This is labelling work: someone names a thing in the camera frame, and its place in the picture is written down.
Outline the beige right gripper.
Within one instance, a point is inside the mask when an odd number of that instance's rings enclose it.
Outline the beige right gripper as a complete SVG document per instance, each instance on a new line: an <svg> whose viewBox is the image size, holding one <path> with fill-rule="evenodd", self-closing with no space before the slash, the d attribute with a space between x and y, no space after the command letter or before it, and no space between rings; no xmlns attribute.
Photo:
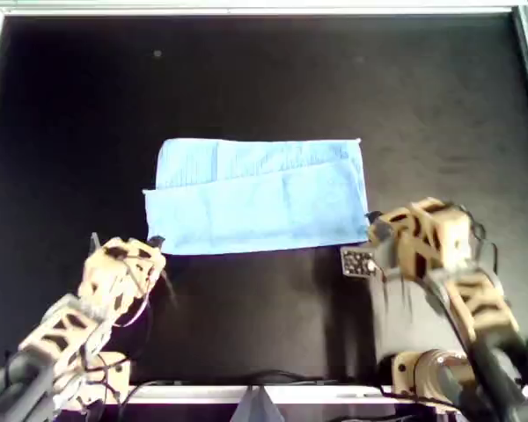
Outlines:
<svg viewBox="0 0 528 422"><path fill-rule="evenodd" d="M394 241L389 266L407 279L420 280L440 268L456 270L472 259L470 217L451 203L425 198L383 215L370 211L366 217L374 222L374 240Z"/></svg>

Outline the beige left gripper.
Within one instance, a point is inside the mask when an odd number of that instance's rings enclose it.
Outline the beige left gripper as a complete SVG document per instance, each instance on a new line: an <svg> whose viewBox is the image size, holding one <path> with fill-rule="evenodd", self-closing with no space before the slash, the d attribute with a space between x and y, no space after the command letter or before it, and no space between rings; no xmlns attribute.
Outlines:
<svg viewBox="0 0 528 422"><path fill-rule="evenodd" d="M84 262L79 298L103 317L120 317L154 288L165 268L165 257L156 247L165 239L152 236L147 244L114 237Z"/></svg>

